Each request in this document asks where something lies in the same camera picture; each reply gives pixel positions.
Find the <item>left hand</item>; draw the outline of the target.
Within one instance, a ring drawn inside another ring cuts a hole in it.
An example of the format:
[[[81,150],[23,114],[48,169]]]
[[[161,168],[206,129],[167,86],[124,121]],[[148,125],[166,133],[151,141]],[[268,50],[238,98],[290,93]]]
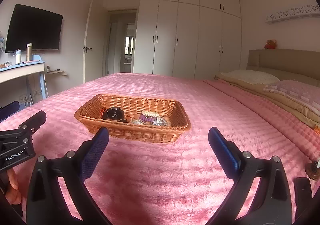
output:
[[[7,171],[9,178],[9,187],[6,192],[6,199],[10,204],[16,205],[22,203],[22,196],[18,189],[18,179],[14,169],[9,169]]]

